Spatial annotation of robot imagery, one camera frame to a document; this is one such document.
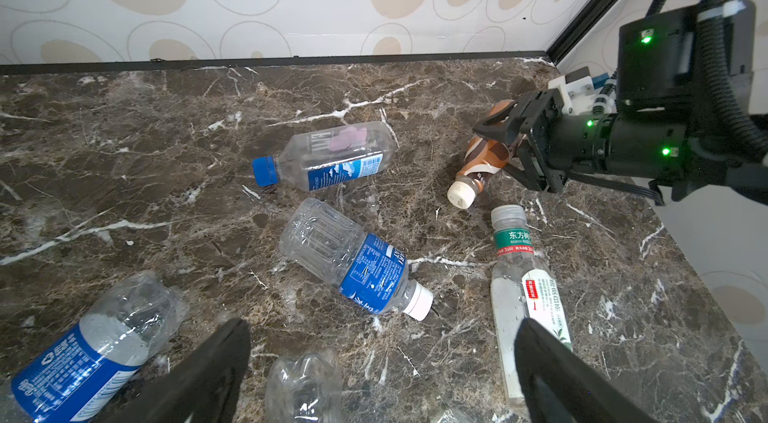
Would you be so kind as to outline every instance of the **plastic bottle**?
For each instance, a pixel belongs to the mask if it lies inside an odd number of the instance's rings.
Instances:
[[[491,211],[498,261],[492,270],[491,303],[507,403],[524,408],[525,399],[514,364],[514,339],[523,318],[535,319],[571,348],[558,286],[547,265],[533,253],[523,207],[505,205]]]
[[[0,421],[84,421],[174,335],[187,304],[153,272],[116,284],[0,388]]]
[[[475,423],[475,420],[469,418],[464,411],[449,408],[433,418],[430,423]]]
[[[513,104],[512,100],[498,102],[488,114],[493,116]],[[448,201],[457,208],[466,209],[475,201],[491,176],[507,166],[511,154],[504,143],[475,136],[469,140],[464,156],[464,167],[456,173],[456,181],[448,189]]]
[[[304,191],[370,176],[389,165],[397,143],[381,121],[295,135],[278,157],[254,160],[256,184],[285,179]]]
[[[341,423],[342,375],[332,350],[298,360],[281,357],[266,378],[264,411],[268,423]]]
[[[305,199],[280,236],[280,251],[370,311],[422,321],[432,292],[408,279],[406,256],[318,199]]]

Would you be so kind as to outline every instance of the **blue bottle cap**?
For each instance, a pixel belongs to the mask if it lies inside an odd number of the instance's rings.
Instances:
[[[256,177],[256,184],[259,186],[274,185],[280,181],[275,169],[275,160],[272,159],[272,156],[256,158],[254,160],[254,176]]]

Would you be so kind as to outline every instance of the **robotic arm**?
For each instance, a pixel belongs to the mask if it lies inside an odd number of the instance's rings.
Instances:
[[[701,0],[659,14],[665,1],[620,28],[610,79],[582,68],[476,123],[479,136],[514,150],[520,166],[504,171],[536,191],[561,192],[573,179],[664,205],[659,186],[680,201],[719,185],[768,204],[768,115],[746,112],[754,3]]]

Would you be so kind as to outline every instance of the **crushed plastic bottle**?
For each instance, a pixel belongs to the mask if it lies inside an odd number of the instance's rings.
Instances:
[[[469,418],[464,411],[449,408],[433,418],[430,423],[475,423],[475,420]]]
[[[304,191],[325,188],[383,171],[397,143],[381,121],[295,135],[278,157],[256,158],[256,184],[285,179]]]
[[[319,199],[305,199],[280,236],[280,251],[370,311],[422,321],[432,292],[408,279],[406,256]]]
[[[72,329],[0,387],[0,421],[84,421],[174,335],[188,306],[154,272],[116,284]]]
[[[509,407],[524,409],[525,398],[514,363],[514,339],[523,319],[526,316],[535,319],[569,349],[571,335],[558,285],[550,276],[547,265],[533,254],[523,207],[504,205],[494,208],[491,224],[498,254],[492,270],[491,304],[498,351],[502,357],[504,388]]]
[[[341,423],[341,389],[341,369],[334,351],[309,353],[298,360],[279,358],[266,379],[266,420]]]

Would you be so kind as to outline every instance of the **dark marble surface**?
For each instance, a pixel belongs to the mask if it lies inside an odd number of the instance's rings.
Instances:
[[[488,277],[490,209],[520,203],[579,357],[660,421],[768,421],[765,376],[645,201],[574,182],[535,194],[500,176],[468,211],[448,203],[472,123],[555,74],[483,60],[4,77],[3,376],[110,285],[154,269],[186,292],[190,315],[97,419],[237,315],[253,345],[238,421],[263,420],[277,355],[326,346],[339,353],[348,421],[427,421],[444,401],[477,421],[516,421]],[[307,195],[258,188],[250,160],[340,118],[385,118],[401,148],[384,173],[315,196],[417,263],[436,295],[422,323],[374,318],[277,251]]]

